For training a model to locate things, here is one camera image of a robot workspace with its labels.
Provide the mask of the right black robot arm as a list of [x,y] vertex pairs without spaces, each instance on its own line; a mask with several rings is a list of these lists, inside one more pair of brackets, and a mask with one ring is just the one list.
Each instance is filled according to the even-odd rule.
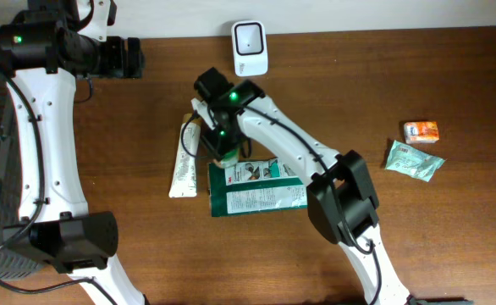
[[290,120],[250,80],[238,85],[216,69],[200,75],[191,104],[207,124],[202,144],[222,168],[238,163],[247,140],[263,145],[306,187],[308,217],[330,243],[340,246],[357,274],[369,304],[412,304],[381,237],[378,195],[366,161],[316,140]]

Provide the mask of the light teal wipe sachet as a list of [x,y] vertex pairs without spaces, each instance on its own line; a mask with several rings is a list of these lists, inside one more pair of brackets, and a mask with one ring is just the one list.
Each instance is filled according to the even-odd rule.
[[385,164],[386,170],[392,170],[413,179],[429,182],[435,171],[445,160],[415,149],[407,144],[394,141]]

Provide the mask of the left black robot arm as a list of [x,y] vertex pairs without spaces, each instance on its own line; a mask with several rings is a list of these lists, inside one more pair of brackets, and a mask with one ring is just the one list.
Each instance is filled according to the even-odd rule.
[[140,41],[107,33],[116,13],[112,1],[30,1],[0,26],[22,169],[19,223],[0,252],[52,266],[97,304],[144,304],[118,259],[115,217],[88,210],[74,143],[77,81],[142,75]]

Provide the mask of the green lid small jar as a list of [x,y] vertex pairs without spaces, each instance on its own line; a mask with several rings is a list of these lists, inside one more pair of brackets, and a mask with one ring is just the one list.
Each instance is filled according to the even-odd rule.
[[233,167],[239,162],[240,149],[236,148],[230,152],[226,152],[220,160],[214,159],[213,162],[221,169]]

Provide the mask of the green white wipes packet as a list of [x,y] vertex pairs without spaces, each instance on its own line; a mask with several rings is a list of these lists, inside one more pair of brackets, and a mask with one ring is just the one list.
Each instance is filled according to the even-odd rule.
[[278,158],[207,167],[211,215],[226,217],[307,207],[306,187]]

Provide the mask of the orange small tissue pack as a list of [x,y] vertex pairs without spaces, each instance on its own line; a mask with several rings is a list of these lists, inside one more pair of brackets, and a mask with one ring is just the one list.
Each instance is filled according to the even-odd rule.
[[439,140],[436,121],[406,122],[404,133],[407,144],[435,143]]

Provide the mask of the white printed tube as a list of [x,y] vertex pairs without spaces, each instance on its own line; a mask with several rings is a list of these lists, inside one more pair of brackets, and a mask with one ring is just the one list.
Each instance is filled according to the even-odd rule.
[[171,198],[197,195],[196,154],[199,148],[201,121],[185,114],[180,127],[173,179],[168,195]]

